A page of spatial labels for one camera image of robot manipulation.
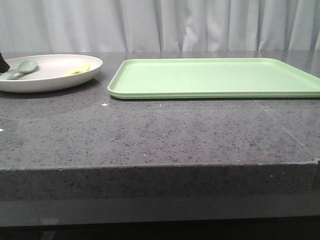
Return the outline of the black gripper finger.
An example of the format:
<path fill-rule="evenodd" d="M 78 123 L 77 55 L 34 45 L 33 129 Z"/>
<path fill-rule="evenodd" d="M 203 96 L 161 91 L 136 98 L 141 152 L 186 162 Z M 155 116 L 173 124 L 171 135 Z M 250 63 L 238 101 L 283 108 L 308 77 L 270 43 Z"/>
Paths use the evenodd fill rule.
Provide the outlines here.
<path fill-rule="evenodd" d="M 10 65 L 4 60 L 2 54 L 0 53 L 0 73 L 5 73 L 10 69 Z"/>

